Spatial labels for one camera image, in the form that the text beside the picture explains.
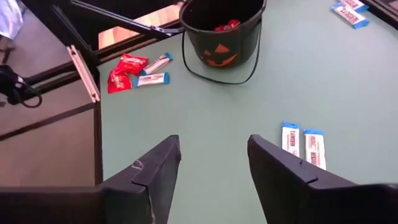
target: pumpkin mouth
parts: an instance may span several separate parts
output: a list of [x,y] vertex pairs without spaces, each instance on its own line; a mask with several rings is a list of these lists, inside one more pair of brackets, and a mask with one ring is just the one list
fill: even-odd
[[223,60],[221,63],[216,63],[213,60],[206,60],[208,65],[214,66],[214,67],[224,67],[225,65],[231,63],[235,58],[237,54],[234,54],[230,56],[230,58],[227,58],[226,60]]

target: orange jack-o'-lantern face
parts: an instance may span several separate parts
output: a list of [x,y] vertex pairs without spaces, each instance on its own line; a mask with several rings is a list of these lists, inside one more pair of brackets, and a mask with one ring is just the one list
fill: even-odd
[[209,50],[205,50],[202,59],[208,65],[214,67],[224,67],[232,63],[235,60],[236,56],[238,55],[231,54],[229,48],[225,47],[222,44],[218,44],[216,50],[213,53],[211,53]]

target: table surface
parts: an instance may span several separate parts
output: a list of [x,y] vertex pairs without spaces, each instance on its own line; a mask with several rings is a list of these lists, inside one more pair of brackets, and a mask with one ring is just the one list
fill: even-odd
[[[354,30],[330,11],[334,3],[268,0],[260,62],[244,85],[190,74],[181,35],[132,53],[154,60],[170,52],[175,60],[163,69],[170,84],[102,91],[104,179],[178,134],[182,162],[169,223],[264,223],[246,141],[260,134],[280,146],[280,125],[290,121],[325,132],[330,172],[359,184],[398,182],[398,31],[369,12],[370,24]],[[215,70],[189,41],[186,53],[194,71],[226,81],[245,79],[254,63]],[[116,63],[99,66],[102,90]]]

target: bucket handle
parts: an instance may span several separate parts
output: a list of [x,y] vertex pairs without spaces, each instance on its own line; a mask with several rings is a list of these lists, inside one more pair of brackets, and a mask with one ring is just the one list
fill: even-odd
[[197,74],[196,72],[192,71],[191,68],[187,65],[187,61],[185,60],[185,31],[183,31],[183,32],[182,32],[182,41],[181,41],[182,46],[181,46],[181,47],[182,47],[182,59],[183,59],[183,61],[184,61],[185,67],[187,68],[187,70],[188,70],[190,73],[192,73],[192,74],[198,76],[199,78],[202,78],[202,79],[207,80],[207,81],[215,82],[215,83],[218,83],[218,84],[224,84],[224,85],[240,85],[240,84],[246,83],[246,82],[249,81],[249,80],[251,79],[251,77],[253,76],[254,72],[256,71],[257,64],[258,64],[258,62],[259,62],[259,56],[260,56],[260,43],[261,43],[261,27],[262,27],[261,24],[262,24],[262,19],[260,19],[259,22],[258,22],[258,24],[257,24],[257,26],[260,25],[260,30],[259,30],[259,36],[258,36],[259,40],[258,40],[258,44],[257,44],[256,61],[254,62],[253,70],[251,71],[250,75],[248,76],[248,78],[247,78],[245,81],[243,81],[243,82],[237,82],[237,83],[223,82],[223,81],[215,80],[215,79],[212,79],[212,78],[203,76],[203,75],[199,75],[199,74]]

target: black pumpkin bucket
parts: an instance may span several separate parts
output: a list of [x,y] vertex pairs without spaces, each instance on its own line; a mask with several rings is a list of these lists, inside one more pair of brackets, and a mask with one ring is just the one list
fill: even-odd
[[[208,66],[231,68],[246,62],[257,47],[253,71],[243,82],[229,83],[214,80],[193,72],[185,60],[182,37],[183,61],[193,74],[209,81],[238,85],[246,83],[253,75],[258,59],[261,41],[261,17],[266,0],[188,0],[180,10],[180,22],[199,59]],[[240,25],[224,31],[214,31],[222,24],[238,20]]]

